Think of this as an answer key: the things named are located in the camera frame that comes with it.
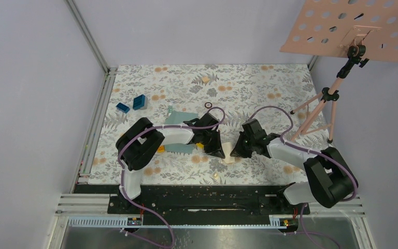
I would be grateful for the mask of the tan lined letter paper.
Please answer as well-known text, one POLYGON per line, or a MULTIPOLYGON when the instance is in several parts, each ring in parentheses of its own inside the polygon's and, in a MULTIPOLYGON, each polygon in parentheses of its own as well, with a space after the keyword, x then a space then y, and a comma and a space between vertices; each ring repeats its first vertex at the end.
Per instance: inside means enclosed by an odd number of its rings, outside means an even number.
POLYGON ((221 159, 221 162, 222 162, 222 163, 225 163, 225 164, 234 163, 234 162, 235 162, 235 157, 226 156, 224 159, 221 159))

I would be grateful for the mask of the teal paper envelope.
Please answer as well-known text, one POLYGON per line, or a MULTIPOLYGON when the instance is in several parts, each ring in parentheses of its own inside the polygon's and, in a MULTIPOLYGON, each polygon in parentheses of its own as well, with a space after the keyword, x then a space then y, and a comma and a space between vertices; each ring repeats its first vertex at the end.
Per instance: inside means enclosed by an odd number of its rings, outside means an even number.
MULTIPOLYGON (((198 118, 197 113, 188 113, 188 112, 178 112, 172 111, 171 114, 167 117, 164 124, 165 125, 176 125, 182 123, 184 121, 189 121, 192 119, 198 118)), ((191 154, 194 149, 194 145, 185 145, 185 144, 169 144, 164 146, 167 152, 178 153, 178 154, 191 154)))

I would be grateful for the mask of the green white glue stick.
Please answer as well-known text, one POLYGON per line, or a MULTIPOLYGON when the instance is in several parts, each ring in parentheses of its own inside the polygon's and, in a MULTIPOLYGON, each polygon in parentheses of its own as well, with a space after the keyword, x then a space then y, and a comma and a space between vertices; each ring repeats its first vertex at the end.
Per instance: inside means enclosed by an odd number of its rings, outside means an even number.
POLYGON ((173 112, 173 106, 169 105, 167 109, 167 113, 170 115, 173 112))

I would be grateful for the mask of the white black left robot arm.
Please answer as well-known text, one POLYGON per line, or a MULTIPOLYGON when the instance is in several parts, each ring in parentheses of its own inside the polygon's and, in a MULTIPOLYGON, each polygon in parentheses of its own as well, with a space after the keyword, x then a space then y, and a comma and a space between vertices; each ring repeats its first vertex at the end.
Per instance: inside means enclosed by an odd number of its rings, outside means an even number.
POLYGON ((141 178, 144 168, 161 146, 202 144, 205 154, 224 159, 218 120, 210 113, 180 124, 155 126, 144 117, 135 122, 116 142, 118 162, 122 168, 120 206, 127 213, 139 209, 141 178))

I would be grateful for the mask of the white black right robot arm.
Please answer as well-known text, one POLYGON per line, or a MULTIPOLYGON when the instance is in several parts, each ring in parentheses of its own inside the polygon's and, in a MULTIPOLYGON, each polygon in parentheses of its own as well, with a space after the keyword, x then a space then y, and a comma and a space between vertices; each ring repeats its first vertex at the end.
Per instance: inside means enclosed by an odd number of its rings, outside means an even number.
POLYGON ((250 158, 253 153, 284 161, 306 173, 307 181, 286 186, 276 200, 277 209, 291 213, 300 203, 317 202, 331 208, 357 193, 358 183, 342 155, 334 147, 316 151, 284 140, 283 135, 266 133, 256 119, 243 130, 231 152, 232 157, 250 158))

